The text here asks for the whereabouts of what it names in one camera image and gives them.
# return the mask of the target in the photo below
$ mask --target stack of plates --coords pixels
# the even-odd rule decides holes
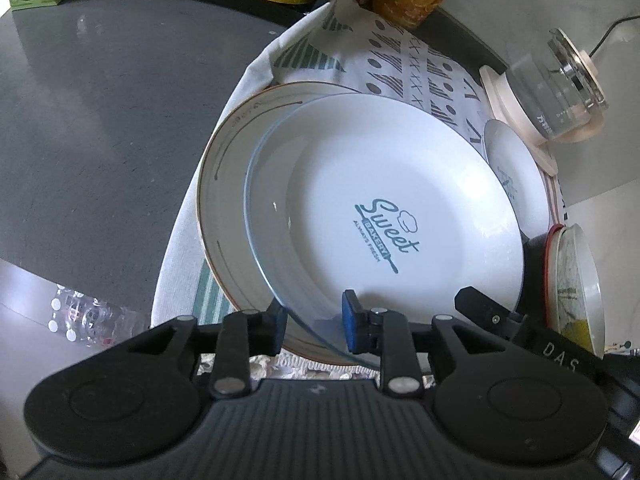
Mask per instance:
[[[198,183],[207,260],[239,310],[289,311],[285,347],[329,364],[351,356],[340,297],[409,321],[455,314],[474,286],[513,309],[522,244],[500,181],[465,139],[402,102],[327,83],[268,89],[207,146]]]

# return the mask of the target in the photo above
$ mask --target white cloth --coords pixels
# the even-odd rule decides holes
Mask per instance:
[[[269,44],[244,72],[218,125],[242,101],[273,84],[312,80],[380,94],[419,107],[451,126],[482,155],[486,94],[456,62],[354,0],[332,0]],[[219,322],[231,311],[204,257],[196,224],[198,169],[175,221],[156,286],[152,325],[180,314]],[[362,367],[314,364],[283,352],[272,363],[372,376]]]

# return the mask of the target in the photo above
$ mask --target cable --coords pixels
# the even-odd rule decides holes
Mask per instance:
[[[631,20],[637,20],[638,18],[640,18],[640,14],[636,14],[635,16],[627,16],[626,18],[620,18],[619,20],[616,20],[615,22],[611,23],[611,26],[604,33],[604,36],[602,36],[598,44],[593,47],[593,50],[590,52],[589,57],[593,57],[593,54],[595,54],[596,51],[600,48],[600,46],[604,43],[604,40],[607,39],[607,36],[611,34],[611,31],[614,28],[616,28],[620,23],[630,22]]]

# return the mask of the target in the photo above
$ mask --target metal screw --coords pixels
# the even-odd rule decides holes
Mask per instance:
[[[224,377],[213,383],[213,388],[222,395],[239,394],[244,390],[244,381],[237,377]]]
[[[394,377],[388,387],[393,393],[403,395],[415,392],[420,388],[420,383],[413,377]]]

